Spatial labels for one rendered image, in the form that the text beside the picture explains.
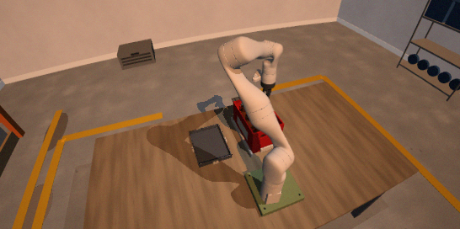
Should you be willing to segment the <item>grey rectangular tray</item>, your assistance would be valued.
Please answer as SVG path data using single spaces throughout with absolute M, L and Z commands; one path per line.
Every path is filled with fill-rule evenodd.
M 232 157 L 219 124 L 189 131 L 199 168 Z

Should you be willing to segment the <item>red bottle crate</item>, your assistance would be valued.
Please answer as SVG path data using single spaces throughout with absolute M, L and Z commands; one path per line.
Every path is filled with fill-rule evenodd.
M 242 103 L 241 100 L 233 101 L 233 119 L 235 123 L 237 124 L 239 130 L 241 131 L 243 138 L 249 145 L 251 152 L 252 153 L 260 152 L 260 148 L 269 146 L 272 144 L 272 142 L 265 133 L 261 131 L 258 131 L 255 133 L 252 132 L 251 128 L 249 127 L 249 124 L 247 123 L 242 113 L 240 112 L 240 109 L 242 108 L 242 106 L 240 106 L 241 103 Z M 282 122 L 280 117 L 276 114 L 276 112 L 275 112 L 275 116 L 283 131 L 284 123 Z M 265 136 L 260 137 L 263 134 L 265 134 Z

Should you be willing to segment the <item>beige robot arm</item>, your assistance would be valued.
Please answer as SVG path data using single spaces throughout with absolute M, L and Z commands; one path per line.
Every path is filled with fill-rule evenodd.
M 257 69 L 252 81 L 261 80 L 265 84 L 275 83 L 276 68 L 283 47 L 279 43 L 265 41 L 258 42 L 240 36 L 220 45 L 217 54 L 223 69 L 238 93 L 250 123 L 265 133 L 273 144 L 274 148 L 264 157 L 262 164 L 264 175 L 260 197 L 268 205 L 279 202 L 286 179 L 286 172 L 284 173 L 284 171 L 293 164 L 295 158 L 281 130 L 269 98 L 255 87 L 240 69 L 240 67 L 256 59 L 257 56 L 262 56 L 263 59 L 272 57 L 273 59 L 263 61 L 262 71 Z M 282 173 L 284 173 L 283 176 Z

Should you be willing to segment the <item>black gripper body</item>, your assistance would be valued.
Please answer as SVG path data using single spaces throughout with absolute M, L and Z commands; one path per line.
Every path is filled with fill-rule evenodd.
M 260 80 L 260 85 L 264 89 L 264 92 L 266 91 L 266 95 L 268 95 L 269 90 L 272 89 L 275 86 L 275 83 L 273 83 L 273 84 L 265 84 L 265 83 L 261 82 L 261 80 Z

